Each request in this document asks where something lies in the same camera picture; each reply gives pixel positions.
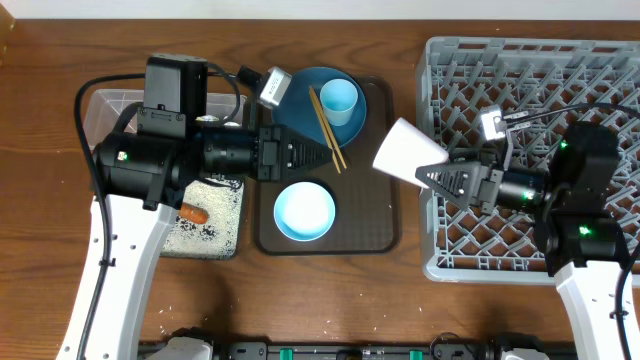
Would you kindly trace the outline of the light blue bowl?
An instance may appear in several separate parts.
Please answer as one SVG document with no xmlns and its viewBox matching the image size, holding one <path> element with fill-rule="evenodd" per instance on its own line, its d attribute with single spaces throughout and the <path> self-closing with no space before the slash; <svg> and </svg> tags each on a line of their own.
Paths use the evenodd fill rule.
<svg viewBox="0 0 640 360">
<path fill-rule="evenodd" d="M 336 212 L 335 200 L 325 187 L 314 182 L 296 182 L 276 197 L 273 218 L 285 237 L 312 242 L 331 229 Z"/>
</svg>

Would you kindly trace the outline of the dark blue plate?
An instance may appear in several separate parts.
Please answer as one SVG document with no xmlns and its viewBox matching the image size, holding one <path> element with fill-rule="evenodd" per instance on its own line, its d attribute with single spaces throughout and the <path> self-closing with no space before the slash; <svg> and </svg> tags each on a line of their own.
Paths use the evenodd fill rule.
<svg viewBox="0 0 640 360">
<path fill-rule="evenodd" d="M 349 144 L 358 136 L 365 124 L 366 97 L 353 77 L 334 68 L 311 67 L 295 73 L 281 103 L 272 110 L 273 123 L 285 125 L 318 143 L 325 144 L 326 141 L 309 96 L 309 88 L 313 87 L 317 94 L 320 94 L 322 86 L 334 79 L 349 81 L 358 94 L 350 120 L 345 125 L 332 125 L 338 145 L 344 147 Z"/>
</svg>

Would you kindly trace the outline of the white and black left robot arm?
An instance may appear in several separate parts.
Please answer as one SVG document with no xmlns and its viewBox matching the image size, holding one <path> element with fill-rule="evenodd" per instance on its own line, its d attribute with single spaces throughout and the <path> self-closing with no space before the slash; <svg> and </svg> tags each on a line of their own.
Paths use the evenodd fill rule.
<svg viewBox="0 0 640 360">
<path fill-rule="evenodd" d="M 247 130 L 206 120 L 208 79 L 199 57 L 151 56 L 141 101 L 96 145 L 81 146 L 92 180 L 87 257 L 62 359 L 133 359 L 158 258 L 186 188 L 229 176 L 283 182 L 326 164 L 330 149 L 284 125 Z"/>
</svg>

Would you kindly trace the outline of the pink plastic cup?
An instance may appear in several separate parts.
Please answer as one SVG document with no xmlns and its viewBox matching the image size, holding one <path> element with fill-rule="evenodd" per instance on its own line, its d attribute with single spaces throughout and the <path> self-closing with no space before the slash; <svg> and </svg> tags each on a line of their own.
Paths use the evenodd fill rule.
<svg viewBox="0 0 640 360">
<path fill-rule="evenodd" d="M 372 167 L 412 185 L 428 189 L 415 176 L 421 166 L 445 163 L 448 152 L 404 118 L 398 118 L 384 138 Z"/>
</svg>

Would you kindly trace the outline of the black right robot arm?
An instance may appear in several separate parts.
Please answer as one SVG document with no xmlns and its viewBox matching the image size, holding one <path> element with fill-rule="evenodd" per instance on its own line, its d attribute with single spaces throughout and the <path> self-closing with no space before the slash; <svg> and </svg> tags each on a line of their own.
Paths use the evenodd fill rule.
<svg viewBox="0 0 640 360">
<path fill-rule="evenodd" d="M 545 172 L 462 161 L 420 166 L 416 178 L 458 208 L 497 206 L 534 220 L 534 244 L 568 314 L 581 359 L 634 359 L 639 324 L 630 250 L 606 211 L 620 162 L 617 136 L 587 122 L 570 126 Z"/>
</svg>

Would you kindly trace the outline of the orange carrot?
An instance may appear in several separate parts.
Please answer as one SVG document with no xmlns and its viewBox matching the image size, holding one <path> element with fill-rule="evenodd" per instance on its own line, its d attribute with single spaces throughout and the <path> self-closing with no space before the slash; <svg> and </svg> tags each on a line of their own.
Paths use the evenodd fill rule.
<svg viewBox="0 0 640 360">
<path fill-rule="evenodd" d="M 205 224 L 209 219 L 209 214 L 202 208 L 183 203 L 178 215 L 194 224 Z"/>
</svg>

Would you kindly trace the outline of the light blue plastic cup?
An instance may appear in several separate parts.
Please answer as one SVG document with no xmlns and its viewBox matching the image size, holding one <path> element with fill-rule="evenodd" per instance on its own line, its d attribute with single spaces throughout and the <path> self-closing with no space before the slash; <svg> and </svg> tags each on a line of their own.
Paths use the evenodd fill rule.
<svg viewBox="0 0 640 360">
<path fill-rule="evenodd" d="M 351 119 L 359 93 L 356 86 L 346 79 L 333 79 L 320 90 L 320 101 L 331 125 L 342 126 Z"/>
</svg>

